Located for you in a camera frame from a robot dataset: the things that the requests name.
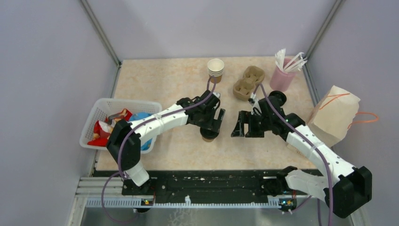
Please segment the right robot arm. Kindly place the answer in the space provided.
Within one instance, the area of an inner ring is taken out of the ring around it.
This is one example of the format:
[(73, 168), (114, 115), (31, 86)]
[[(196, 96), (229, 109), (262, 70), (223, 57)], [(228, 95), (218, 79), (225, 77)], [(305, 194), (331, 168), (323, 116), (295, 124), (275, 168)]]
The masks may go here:
[(316, 166), (321, 175), (288, 166), (276, 175), (271, 195), (301, 191), (324, 201), (332, 212), (345, 218), (372, 199), (372, 173), (355, 167), (332, 151), (295, 113), (285, 114), (287, 97), (280, 91), (248, 99), (251, 111), (240, 111), (231, 137), (262, 138), (270, 131), (296, 148)]

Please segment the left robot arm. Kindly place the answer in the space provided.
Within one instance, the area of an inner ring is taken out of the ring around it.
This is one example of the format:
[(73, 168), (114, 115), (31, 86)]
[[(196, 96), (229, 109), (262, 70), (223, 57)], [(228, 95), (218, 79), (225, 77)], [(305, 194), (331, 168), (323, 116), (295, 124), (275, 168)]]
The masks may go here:
[(148, 193), (151, 182), (141, 162), (141, 146), (169, 129), (187, 124), (198, 126), (203, 137), (209, 135), (211, 139), (216, 138), (225, 113), (220, 103), (220, 93), (206, 90), (200, 97), (182, 98), (166, 110), (147, 118), (117, 122), (106, 149), (118, 164), (121, 177), (132, 180), (137, 193)]

